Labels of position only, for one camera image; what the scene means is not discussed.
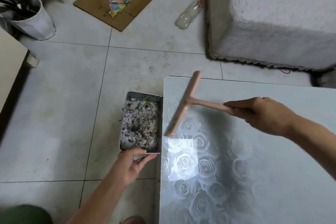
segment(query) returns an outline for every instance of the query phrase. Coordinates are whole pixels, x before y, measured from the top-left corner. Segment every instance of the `cardboard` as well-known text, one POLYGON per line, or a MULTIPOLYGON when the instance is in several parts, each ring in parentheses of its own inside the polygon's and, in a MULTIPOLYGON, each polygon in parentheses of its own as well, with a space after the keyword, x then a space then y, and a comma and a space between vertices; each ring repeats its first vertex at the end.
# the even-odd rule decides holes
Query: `cardboard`
POLYGON ((150 1, 152 0, 132 0, 114 18, 109 14, 109 0, 76 0, 73 5, 115 29, 123 31, 150 1))

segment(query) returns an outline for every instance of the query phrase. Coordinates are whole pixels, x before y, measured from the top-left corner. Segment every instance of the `plastic bag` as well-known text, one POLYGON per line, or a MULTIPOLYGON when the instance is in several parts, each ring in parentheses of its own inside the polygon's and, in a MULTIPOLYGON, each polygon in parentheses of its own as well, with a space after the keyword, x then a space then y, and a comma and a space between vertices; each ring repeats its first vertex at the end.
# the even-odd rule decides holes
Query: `plastic bag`
POLYGON ((194 0, 191 4, 184 10, 183 13, 176 19, 175 25, 180 29, 187 29, 189 24, 193 22, 196 16, 203 9, 203 0, 194 0))

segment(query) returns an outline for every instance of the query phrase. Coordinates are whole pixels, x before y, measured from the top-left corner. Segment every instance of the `floor tile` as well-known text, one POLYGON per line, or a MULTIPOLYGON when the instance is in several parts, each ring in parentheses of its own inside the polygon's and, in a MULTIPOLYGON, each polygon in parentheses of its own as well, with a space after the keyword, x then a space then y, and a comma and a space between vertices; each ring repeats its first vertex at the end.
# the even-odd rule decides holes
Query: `floor tile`
POLYGON ((224 80, 311 86, 309 73, 221 61, 224 80))
POLYGON ((83 180, 107 47, 26 40, 31 69, 0 145, 0 181, 83 180))
MULTIPOLYGON (((222 79, 219 61, 205 55, 109 48, 99 107, 92 138, 87 180, 103 179, 119 150, 119 134, 125 97, 129 91, 163 94, 169 75, 222 79)), ((156 178, 156 160, 148 163, 139 178, 156 178)))
MULTIPOLYGON (((85 181, 82 195, 82 205, 89 199, 100 181, 85 181)), ((154 222, 155 179, 136 180, 128 186, 120 198, 108 224, 120 224, 128 217, 138 215, 146 223, 154 222)))
POLYGON ((0 208, 31 204, 46 209, 54 224, 65 224, 78 210, 83 181, 0 183, 0 208))
POLYGON ((194 0, 152 0, 123 32, 113 29, 110 46, 205 54, 204 12, 186 30, 175 20, 194 0))
POLYGON ((47 41, 108 46, 111 26, 75 7, 74 1, 51 0, 45 4, 56 28, 56 34, 47 41))

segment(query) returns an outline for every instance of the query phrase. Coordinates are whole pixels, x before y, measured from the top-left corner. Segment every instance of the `hand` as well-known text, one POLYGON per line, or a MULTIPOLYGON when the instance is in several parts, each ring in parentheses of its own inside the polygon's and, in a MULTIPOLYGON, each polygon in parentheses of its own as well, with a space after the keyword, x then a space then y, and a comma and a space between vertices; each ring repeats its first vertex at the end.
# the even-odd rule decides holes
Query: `hand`
POLYGON ((128 186, 135 181, 145 164, 157 156, 157 154, 148 154, 140 162, 133 159, 134 156, 145 153, 146 150, 141 148, 134 148, 120 152, 117 160, 111 168, 111 175, 118 180, 121 180, 124 186, 128 186))
POLYGON ((288 137, 291 125, 300 120, 285 105, 270 98, 251 98, 224 103, 231 107, 229 114, 244 119, 261 132, 288 137))

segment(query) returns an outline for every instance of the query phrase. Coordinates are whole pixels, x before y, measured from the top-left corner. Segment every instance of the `person's left hand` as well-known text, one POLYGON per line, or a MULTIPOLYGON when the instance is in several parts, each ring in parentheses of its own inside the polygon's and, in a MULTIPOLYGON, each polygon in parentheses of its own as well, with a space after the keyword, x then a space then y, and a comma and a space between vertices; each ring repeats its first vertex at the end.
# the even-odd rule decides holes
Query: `person's left hand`
POLYGON ((148 154, 140 162, 133 159, 134 156, 145 153, 146 150, 141 148, 133 148, 120 152, 116 162, 111 168, 110 173, 112 173, 114 177, 117 177, 118 180, 121 179, 124 186, 128 186, 135 181, 145 164, 157 156, 157 154, 148 154))

